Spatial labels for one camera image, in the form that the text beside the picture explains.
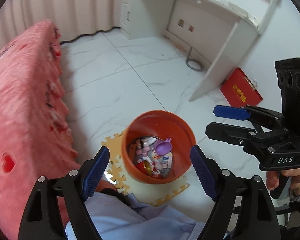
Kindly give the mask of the person's right hand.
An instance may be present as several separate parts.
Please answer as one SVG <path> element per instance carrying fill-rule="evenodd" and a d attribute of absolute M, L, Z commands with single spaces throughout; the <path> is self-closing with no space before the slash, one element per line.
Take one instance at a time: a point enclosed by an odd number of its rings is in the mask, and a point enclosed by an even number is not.
<path fill-rule="evenodd" d="M 266 187 L 268 190 L 275 190 L 279 184 L 279 176 L 283 175 L 291 179 L 290 182 L 290 193 L 291 201 L 300 202 L 300 168 L 283 171 L 268 171 L 266 173 Z"/>

